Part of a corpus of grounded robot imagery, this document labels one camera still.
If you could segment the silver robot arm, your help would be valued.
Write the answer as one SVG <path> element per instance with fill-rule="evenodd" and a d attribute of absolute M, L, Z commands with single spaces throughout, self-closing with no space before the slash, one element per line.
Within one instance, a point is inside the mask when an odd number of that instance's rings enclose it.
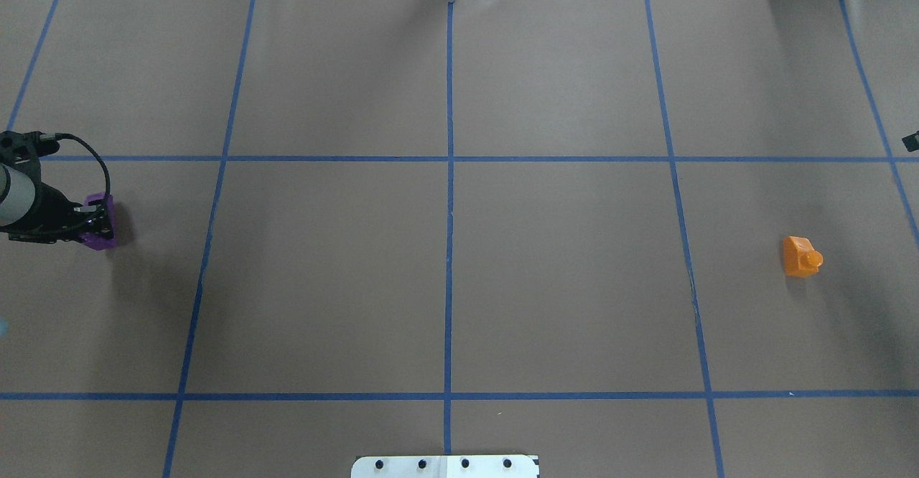
<path fill-rule="evenodd" d="M 77 203 L 56 188 L 2 165 L 1 230 L 10 240 L 36 245 L 76 242 L 102 251 L 116 245 L 112 207 L 112 196 L 106 193 Z"/>

